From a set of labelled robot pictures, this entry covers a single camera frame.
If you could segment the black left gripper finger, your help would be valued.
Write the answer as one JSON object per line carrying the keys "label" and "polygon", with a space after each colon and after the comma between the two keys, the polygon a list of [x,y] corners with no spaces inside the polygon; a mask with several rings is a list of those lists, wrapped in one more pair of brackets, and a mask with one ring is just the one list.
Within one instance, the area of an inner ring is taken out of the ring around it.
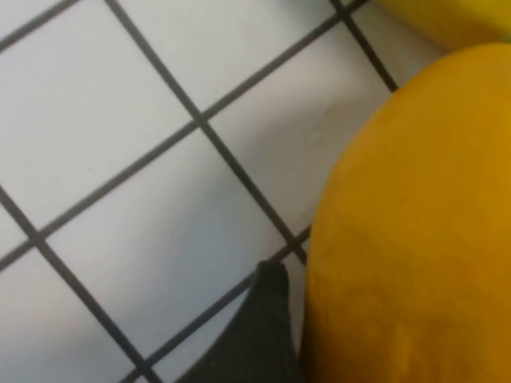
{"label": "black left gripper finger", "polygon": [[258,264],[248,295],[190,369],[191,382],[301,382],[291,336],[289,280],[281,263]]}

